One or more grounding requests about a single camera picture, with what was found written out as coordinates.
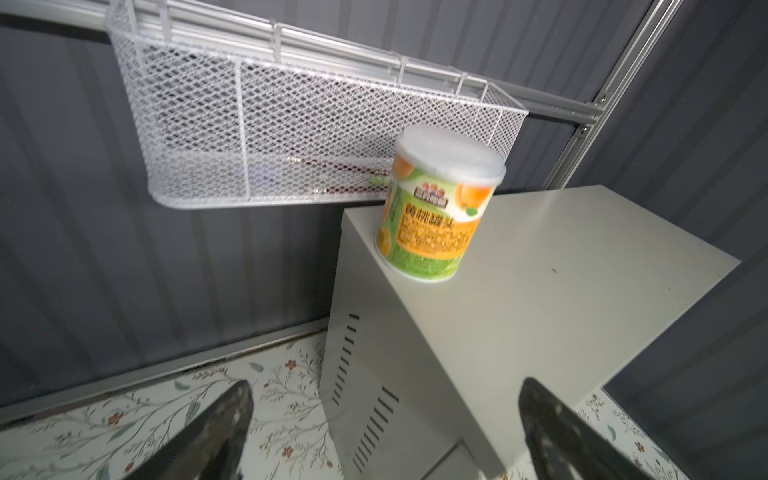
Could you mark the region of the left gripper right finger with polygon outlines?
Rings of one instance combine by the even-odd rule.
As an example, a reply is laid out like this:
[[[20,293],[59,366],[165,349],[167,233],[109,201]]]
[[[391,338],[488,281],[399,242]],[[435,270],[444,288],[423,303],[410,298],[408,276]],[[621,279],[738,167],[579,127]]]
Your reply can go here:
[[[523,381],[518,406],[539,479],[649,477],[535,378]]]

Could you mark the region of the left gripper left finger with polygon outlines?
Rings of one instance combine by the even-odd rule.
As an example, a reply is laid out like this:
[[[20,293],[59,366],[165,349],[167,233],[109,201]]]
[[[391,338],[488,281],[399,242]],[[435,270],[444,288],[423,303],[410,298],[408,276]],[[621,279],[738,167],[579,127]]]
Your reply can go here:
[[[128,477],[241,479],[241,460],[253,411],[249,383],[234,383]]]

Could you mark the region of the green orange peach can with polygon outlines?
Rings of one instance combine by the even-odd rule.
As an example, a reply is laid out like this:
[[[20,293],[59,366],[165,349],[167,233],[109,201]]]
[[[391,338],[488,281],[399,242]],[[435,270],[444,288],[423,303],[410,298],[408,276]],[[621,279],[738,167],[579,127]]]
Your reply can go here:
[[[395,142],[376,251],[411,279],[450,279],[505,175],[505,160],[478,140],[433,126],[406,127]]]

